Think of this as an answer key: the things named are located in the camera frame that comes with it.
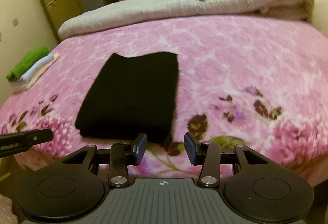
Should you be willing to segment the light blue folded cloth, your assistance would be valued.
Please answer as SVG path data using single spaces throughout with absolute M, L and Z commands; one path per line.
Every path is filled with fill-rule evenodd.
M 19 78 L 18 83 L 27 83 L 36 72 L 39 72 L 40 69 L 43 69 L 49 65 L 54 60 L 54 58 L 54 54 L 48 54 L 46 57 L 39 59 Z

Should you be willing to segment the white ribbed duvet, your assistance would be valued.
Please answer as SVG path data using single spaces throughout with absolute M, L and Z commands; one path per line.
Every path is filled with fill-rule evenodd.
M 279 0 L 125 0 L 66 20 L 58 30 L 61 40 L 156 19 L 204 15 L 256 15 Z

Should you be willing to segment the black garment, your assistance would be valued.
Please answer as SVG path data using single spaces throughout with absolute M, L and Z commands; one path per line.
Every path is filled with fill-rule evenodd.
M 133 141 L 144 133 L 164 145 L 171 137 L 179 77 L 177 55 L 112 54 L 86 94 L 75 127 L 80 135 Z

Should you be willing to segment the cream folded cloth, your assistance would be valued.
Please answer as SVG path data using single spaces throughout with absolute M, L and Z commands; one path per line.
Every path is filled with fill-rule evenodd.
M 55 61 L 57 61 L 57 59 L 59 58 L 59 53 L 55 53 L 54 55 L 54 60 L 45 68 L 40 69 L 39 72 L 36 72 L 27 83 L 18 83 L 18 81 L 11 82 L 10 85 L 12 88 L 12 92 L 16 94 L 29 90 L 37 82 L 37 80 L 51 67 L 51 65 L 53 65 Z

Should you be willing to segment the green folded cloth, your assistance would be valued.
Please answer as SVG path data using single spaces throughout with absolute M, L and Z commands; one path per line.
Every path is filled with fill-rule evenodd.
M 46 57 L 49 54 L 49 49 L 46 46 L 38 47 L 29 51 L 7 74 L 6 78 L 9 82 L 14 82 L 27 72 L 38 60 Z

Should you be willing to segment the folded beige blanket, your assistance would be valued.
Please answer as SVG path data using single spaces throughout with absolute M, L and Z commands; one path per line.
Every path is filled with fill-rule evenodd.
M 311 22 L 314 0 L 279 0 L 256 10 L 254 14 L 267 18 Z

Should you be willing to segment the white pillow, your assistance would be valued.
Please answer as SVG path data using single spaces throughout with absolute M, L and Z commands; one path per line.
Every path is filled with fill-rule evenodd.
M 328 0 L 314 0 L 311 23 L 322 34 L 328 36 Z

